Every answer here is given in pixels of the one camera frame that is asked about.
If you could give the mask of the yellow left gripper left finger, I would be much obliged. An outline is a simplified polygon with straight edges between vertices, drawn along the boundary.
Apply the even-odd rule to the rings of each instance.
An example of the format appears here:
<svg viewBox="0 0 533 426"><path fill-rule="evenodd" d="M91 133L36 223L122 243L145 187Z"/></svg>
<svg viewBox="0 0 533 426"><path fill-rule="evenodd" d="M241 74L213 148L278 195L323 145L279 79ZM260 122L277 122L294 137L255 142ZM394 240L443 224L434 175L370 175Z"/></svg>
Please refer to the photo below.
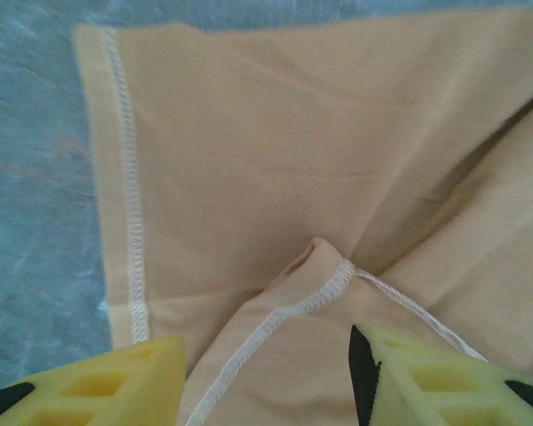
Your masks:
<svg viewBox="0 0 533 426"><path fill-rule="evenodd" d="M165 336L23 377L0 389L0 426L175 426L186 363Z"/></svg>

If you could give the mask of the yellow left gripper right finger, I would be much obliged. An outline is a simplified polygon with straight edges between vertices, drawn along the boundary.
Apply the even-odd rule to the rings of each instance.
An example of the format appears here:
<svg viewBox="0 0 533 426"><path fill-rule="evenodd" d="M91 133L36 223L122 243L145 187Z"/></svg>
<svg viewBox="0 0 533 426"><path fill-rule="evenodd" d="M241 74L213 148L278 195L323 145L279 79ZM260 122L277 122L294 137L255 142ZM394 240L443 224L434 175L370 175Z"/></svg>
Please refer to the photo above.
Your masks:
<svg viewBox="0 0 533 426"><path fill-rule="evenodd" d="M533 381L389 329L351 329L359 426L533 426Z"/></svg>

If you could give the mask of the orange-tan t-shirt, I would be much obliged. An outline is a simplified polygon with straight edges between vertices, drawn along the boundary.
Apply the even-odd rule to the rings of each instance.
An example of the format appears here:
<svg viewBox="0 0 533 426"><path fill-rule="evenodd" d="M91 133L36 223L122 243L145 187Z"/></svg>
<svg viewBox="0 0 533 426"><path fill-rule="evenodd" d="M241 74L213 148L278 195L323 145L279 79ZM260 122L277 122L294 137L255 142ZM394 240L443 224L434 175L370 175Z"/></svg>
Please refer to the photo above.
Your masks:
<svg viewBox="0 0 533 426"><path fill-rule="evenodd" d="M533 379L533 12L82 25L115 347L187 345L178 426L357 426L355 323Z"/></svg>

